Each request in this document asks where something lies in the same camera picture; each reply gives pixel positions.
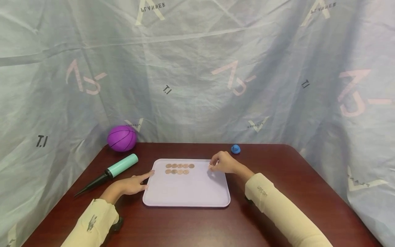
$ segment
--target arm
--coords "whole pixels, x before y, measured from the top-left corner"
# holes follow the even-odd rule
[[[246,183],[246,197],[274,222],[292,246],[332,247],[318,227],[261,173],[254,174],[227,152],[215,155],[209,168],[237,174]]]
[[[147,186],[140,183],[153,174],[154,171],[151,171],[141,176],[116,181],[108,186],[99,199],[92,200],[61,247],[99,247],[111,226],[119,220],[115,203],[124,194],[132,195],[145,190]]]

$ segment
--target wooden table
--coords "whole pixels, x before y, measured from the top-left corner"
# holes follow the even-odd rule
[[[160,158],[210,159],[228,144],[138,143],[127,153],[104,147],[60,202],[37,227],[24,247],[60,246],[93,198],[110,182],[74,198],[74,194],[107,167],[135,153],[139,162],[116,179],[151,170]],[[298,206],[327,236],[333,246],[381,246],[358,216],[287,145],[244,144],[234,157],[252,171],[261,172]],[[108,235],[105,247],[231,247],[290,246],[274,224],[244,197],[244,185],[226,175],[231,203],[227,208],[154,208],[142,202],[143,194],[123,196],[116,208],[124,218],[117,233]]]

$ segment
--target person's left hand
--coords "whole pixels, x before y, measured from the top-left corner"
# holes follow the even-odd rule
[[[148,185],[142,185],[141,183],[152,176],[154,174],[154,170],[149,173],[140,175],[140,176],[132,176],[130,178],[125,178],[122,180],[118,180],[116,183],[120,186],[121,193],[124,195],[134,195],[140,191],[143,191],[148,188]]]

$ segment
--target plastic tray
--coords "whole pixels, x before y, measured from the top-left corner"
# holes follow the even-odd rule
[[[230,194],[225,174],[208,170],[210,160],[159,159],[152,167],[143,203],[151,207],[226,207]],[[167,164],[194,164],[194,168],[166,168]],[[166,170],[188,174],[166,174]]]

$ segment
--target row of coins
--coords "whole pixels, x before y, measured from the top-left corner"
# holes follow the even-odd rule
[[[166,168],[194,168],[194,164],[167,164]]]
[[[167,170],[165,170],[165,173],[166,174],[179,174],[179,175],[181,175],[181,174],[188,174],[189,173],[189,171],[188,170],[170,170],[170,169],[167,169]]]

